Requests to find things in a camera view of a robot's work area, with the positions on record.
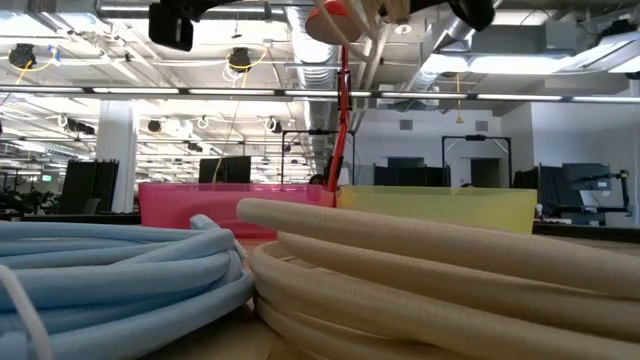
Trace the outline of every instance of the translucent bin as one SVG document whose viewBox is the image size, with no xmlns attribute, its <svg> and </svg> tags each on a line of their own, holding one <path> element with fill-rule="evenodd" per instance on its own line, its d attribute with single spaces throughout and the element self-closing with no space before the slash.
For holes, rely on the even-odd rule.
<svg viewBox="0 0 640 360">
<path fill-rule="evenodd" d="M 344 186 L 338 208 L 531 234 L 535 190 Z"/>
<path fill-rule="evenodd" d="M 320 185 L 261 184 L 140 184 L 142 225 L 188 229 L 189 219 L 203 214 L 242 239 L 271 240 L 273 230 L 238 219 L 236 208 L 244 198 L 333 206 L 332 194 Z"/>
</svg>

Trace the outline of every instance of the coiled hose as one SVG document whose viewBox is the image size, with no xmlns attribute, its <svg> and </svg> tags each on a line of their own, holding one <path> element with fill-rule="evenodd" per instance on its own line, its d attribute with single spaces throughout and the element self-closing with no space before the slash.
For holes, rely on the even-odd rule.
<svg viewBox="0 0 640 360">
<path fill-rule="evenodd" d="M 246 199 L 259 315 L 327 359 L 640 359 L 640 258 Z"/>
<path fill-rule="evenodd" d="M 0 224 L 0 265 L 37 309 L 48 333 L 46 357 L 134 358 L 250 299 L 253 280 L 233 234 L 203 216 L 192 225 L 204 230 Z M 0 359 L 42 358 L 4 290 Z"/>
</svg>

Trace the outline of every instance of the light blue hose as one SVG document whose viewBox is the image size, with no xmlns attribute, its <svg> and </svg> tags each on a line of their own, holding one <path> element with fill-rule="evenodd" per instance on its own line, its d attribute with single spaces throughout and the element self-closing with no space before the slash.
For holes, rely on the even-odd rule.
<svg viewBox="0 0 640 360">
<path fill-rule="evenodd" d="M 253 280 L 235 239 L 206 217 L 202 230 L 0 224 L 0 265 L 16 274 L 56 360 L 133 358 L 244 304 Z M 36 360 L 0 285 L 0 360 Z"/>
</svg>

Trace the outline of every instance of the pink plastic bin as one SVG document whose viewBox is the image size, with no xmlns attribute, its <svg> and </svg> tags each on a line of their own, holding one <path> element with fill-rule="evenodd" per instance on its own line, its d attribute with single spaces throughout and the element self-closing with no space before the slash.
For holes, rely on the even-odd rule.
<svg viewBox="0 0 640 360">
<path fill-rule="evenodd" d="M 239 239 L 275 239 L 276 233 L 238 219 L 241 199 L 256 198 L 332 206 L 333 197 L 319 185 L 140 184 L 142 225 L 189 229 L 189 219 L 203 214 Z"/>
</svg>

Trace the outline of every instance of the red rod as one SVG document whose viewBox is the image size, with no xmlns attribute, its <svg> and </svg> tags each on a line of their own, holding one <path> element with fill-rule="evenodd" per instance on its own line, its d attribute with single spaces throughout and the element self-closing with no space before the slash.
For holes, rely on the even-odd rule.
<svg viewBox="0 0 640 360">
<path fill-rule="evenodd" d="M 340 132 L 338 140 L 333 150 L 333 162 L 331 163 L 331 171 L 329 172 L 329 191 L 336 192 L 338 190 L 338 165 L 340 158 L 344 155 L 344 146 L 347 142 L 347 129 L 349 128 L 349 51 L 342 47 L 342 73 L 340 76 L 342 82 L 340 93 Z"/>
</svg>

